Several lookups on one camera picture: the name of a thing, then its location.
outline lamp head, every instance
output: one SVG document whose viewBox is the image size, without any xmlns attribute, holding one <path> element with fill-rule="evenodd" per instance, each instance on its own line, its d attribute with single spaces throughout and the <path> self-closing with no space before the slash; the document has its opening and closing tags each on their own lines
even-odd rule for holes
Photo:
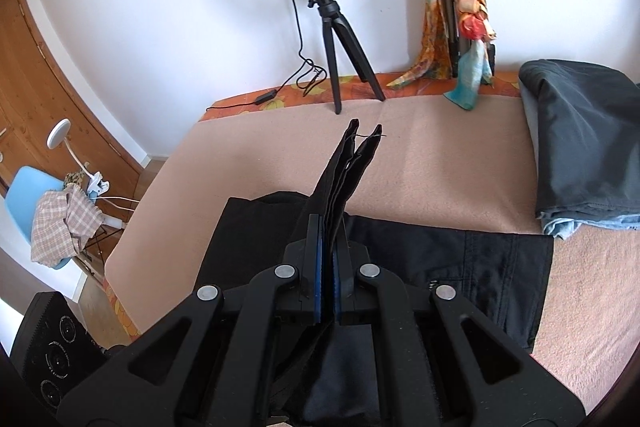
<svg viewBox="0 0 640 427">
<path fill-rule="evenodd" d="M 68 134 L 69 129 L 71 129 L 71 122 L 68 118 L 59 121 L 49 133 L 49 137 L 47 138 L 47 147 L 55 149 L 60 145 Z"/>
</svg>

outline camera lens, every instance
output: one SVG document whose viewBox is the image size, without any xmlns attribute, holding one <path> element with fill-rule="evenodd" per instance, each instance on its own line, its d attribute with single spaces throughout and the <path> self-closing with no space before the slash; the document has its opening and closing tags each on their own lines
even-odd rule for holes
<svg viewBox="0 0 640 427">
<path fill-rule="evenodd" d="M 76 339 L 76 325 L 68 315 L 65 315 L 60 319 L 60 335 L 62 335 L 65 342 L 68 342 L 69 344 Z"/>
<path fill-rule="evenodd" d="M 58 378 L 65 378 L 69 374 L 69 357 L 59 343 L 52 342 L 49 344 L 46 359 L 49 369 Z"/>
<path fill-rule="evenodd" d="M 40 393 L 42 393 L 42 397 L 50 406 L 58 408 L 60 400 L 62 400 L 62 393 L 52 381 L 44 380 L 40 384 Z"/>
</svg>

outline power cord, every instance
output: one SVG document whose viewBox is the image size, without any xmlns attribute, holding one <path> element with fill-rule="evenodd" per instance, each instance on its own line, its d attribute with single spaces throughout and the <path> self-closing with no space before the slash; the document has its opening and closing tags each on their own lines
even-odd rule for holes
<svg viewBox="0 0 640 427">
<path fill-rule="evenodd" d="M 270 91 L 259 95 L 258 97 L 256 97 L 256 99 L 253 102 L 236 103 L 234 105 L 222 105 L 222 106 L 211 105 L 210 107 L 207 107 L 207 111 L 209 109 L 230 109 L 233 107 L 246 107 L 247 105 L 260 105 L 265 102 L 269 102 L 274 98 L 276 98 L 276 96 L 284 88 L 284 86 L 289 84 L 289 82 L 298 74 L 299 76 L 296 77 L 296 87 L 302 90 L 302 96 L 307 96 L 312 91 L 312 89 L 314 89 L 314 87 L 319 86 L 319 84 L 321 84 L 328 78 L 329 74 L 322 66 L 318 66 L 311 58 L 305 57 L 302 54 L 302 51 L 304 50 L 304 47 L 305 47 L 305 43 L 302 38 L 302 28 L 300 27 L 300 16 L 298 14 L 298 6 L 296 5 L 296 0 L 291 0 L 291 4 L 293 6 L 293 12 L 296 17 L 296 28 L 298 29 L 298 38 L 300 40 L 298 57 L 300 57 L 300 59 L 302 60 L 302 65 L 289 78 L 287 78 L 287 80 L 285 80 L 280 87 L 278 87 L 277 89 L 271 89 Z M 306 86 L 302 87 L 300 85 L 300 81 L 306 76 L 309 76 L 311 73 L 314 74 L 311 77 L 311 80 L 308 81 Z"/>
</svg>

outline beige blanket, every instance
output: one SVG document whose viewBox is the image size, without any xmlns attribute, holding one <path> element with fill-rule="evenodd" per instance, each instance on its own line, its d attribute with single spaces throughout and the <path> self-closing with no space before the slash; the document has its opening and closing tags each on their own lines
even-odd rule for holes
<svg viewBox="0 0 640 427">
<path fill-rule="evenodd" d="M 484 96 L 466 112 L 440 96 L 254 112 L 196 124 L 161 169 L 106 264 L 141 331 L 193 287 L 227 198 L 310 194 L 351 118 L 382 123 L 376 157 L 347 205 L 406 223 L 539 233 L 522 102 Z M 556 243 L 535 357 L 590 410 L 640 339 L 640 233 L 581 227 Z"/>
</svg>

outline plaid shirt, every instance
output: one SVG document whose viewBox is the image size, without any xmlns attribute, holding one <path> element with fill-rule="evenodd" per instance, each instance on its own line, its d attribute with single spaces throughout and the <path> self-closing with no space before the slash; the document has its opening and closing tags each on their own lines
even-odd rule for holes
<svg viewBox="0 0 640 427">
<path fill-rule="evenodd" d="M 102 211 L 76 185 L 48 190 L 39 199 L 31 229 L 31 260 L 54 267 L 78 255 L 103 223 Z"/>
</svg>

